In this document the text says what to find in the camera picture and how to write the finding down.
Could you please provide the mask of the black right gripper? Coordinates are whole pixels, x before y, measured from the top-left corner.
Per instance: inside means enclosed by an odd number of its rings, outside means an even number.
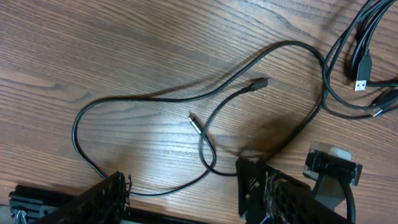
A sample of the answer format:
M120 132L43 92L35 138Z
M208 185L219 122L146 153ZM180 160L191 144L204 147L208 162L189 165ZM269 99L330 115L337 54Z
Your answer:
M310 145L303 175L316 182L312 195L328 208L336 208L345 194L339 180L357 186L362 165L353 162L349 151L323 142ZM290 202L297 202L298 194L309 194L311 188L265 162L239 158L236 161L238 178L238 213L247 223L292 223L295 211L288 210Z

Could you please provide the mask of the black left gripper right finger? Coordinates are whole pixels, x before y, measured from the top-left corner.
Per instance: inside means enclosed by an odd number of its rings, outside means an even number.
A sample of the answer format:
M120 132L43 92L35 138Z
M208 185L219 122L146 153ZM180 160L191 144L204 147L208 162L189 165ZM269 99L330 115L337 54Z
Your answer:
M311 188L277 171L267 173L264 187L264 223L341 224L347 219L311 195Z

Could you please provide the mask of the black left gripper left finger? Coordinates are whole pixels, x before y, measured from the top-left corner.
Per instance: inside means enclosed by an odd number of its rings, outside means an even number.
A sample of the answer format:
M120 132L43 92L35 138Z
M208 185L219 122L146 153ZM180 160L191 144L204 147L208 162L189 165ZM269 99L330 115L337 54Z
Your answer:
M120 224L131 187L131 176L117 171L36 223Z

